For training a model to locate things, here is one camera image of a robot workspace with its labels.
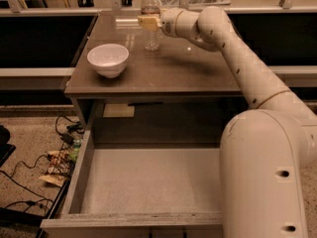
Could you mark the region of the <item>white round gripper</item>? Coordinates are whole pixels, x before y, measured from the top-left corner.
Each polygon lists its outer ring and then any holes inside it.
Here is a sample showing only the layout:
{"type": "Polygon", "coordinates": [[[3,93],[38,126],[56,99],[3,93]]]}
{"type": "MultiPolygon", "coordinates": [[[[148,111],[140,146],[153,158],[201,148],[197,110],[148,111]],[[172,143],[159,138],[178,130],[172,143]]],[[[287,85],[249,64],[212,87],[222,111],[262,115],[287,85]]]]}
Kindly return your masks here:
{"type": "Polygon", "coordinates": [[[157,32],[161,28],[166,36],[178,38],[177,19],[182,12],[183,9],[180,8],[166,9],[161,13],[160,18],[158,15],[139,16],[138,22],[145,30],[157,32]]]}

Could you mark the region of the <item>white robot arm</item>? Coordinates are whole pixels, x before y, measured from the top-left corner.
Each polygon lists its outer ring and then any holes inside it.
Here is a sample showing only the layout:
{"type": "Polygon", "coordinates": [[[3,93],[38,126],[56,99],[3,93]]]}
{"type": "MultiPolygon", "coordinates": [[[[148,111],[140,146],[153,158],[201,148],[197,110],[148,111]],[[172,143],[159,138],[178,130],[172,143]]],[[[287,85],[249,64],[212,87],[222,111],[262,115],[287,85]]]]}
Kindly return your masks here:
{"type": "Polygon", "coordinates": [[[239,37],[226,12],[142,15],[152,32],[218,50],[249,108],[220,143],[224,238],[308,238],[300,169],[317,156],[317,116],[239,37]]]}

